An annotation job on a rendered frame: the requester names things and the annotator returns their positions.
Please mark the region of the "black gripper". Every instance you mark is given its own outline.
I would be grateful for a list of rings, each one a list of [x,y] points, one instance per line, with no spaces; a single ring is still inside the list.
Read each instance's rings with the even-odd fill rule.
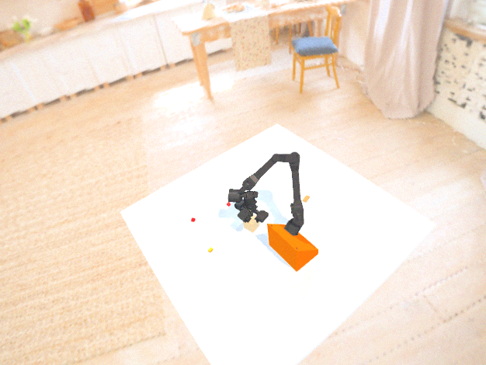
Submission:
[[[246,206],[246,208],[248,210],[251,210],[253,214],[256,214],[256,217],[255,217],[256,222],[257,223],[258,222],[263,223],[267,219],[267,217],[269,216],[269,213],[264,211],[264,210],[257,210],[258,206],[256,205],[256,203],[257,203],[257,200],[255,201],[254,204],[249,206],[249,205],[246,205],[244,203],[244,200],[242,199],[242,201],[240,203],[234,204],[234,208],[241,211],[244,208],[244,206]]]

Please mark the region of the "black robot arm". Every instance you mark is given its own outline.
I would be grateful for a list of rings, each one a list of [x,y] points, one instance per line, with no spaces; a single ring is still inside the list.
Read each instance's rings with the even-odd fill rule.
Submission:
[[[246,205],[250,206],[254,204],[255,198],[258,198],[259,192],[249,190],[253,189],[260,178],[277,162],[289,162],[292,172],[293,203],[290,204],[290,208],[293,218],[287,222],[284,230],[287,230],[288,233],[295,236],[298,235],[299,230],[304,224],[304,208],[300,199],[300,155],[296,151],[293,151],[290,154],[275,153],[257,172],[243,181],[240,189],[229,189],[227,200],[231,203],[240,203],[244,198],[244,203]],[[253,213],[244,206],[237,216],[243,222],[248,223],[251,220]]]

